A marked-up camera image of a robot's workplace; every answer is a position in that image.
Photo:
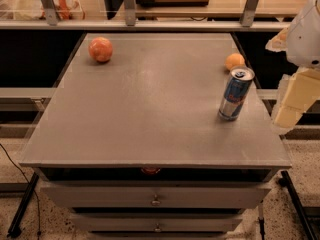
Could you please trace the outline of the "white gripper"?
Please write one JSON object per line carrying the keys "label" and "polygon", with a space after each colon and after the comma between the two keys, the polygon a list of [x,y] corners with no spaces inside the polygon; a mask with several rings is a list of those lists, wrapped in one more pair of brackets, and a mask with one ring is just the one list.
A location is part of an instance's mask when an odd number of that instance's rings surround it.
{"label": "white gripper", "polygon": [[320,98],[320,0],[308,0],[291,22],[265,45],[272,52],[286,49],[287,60],[299,68],[279,82],[273,124],[293,128],[302,115]]}

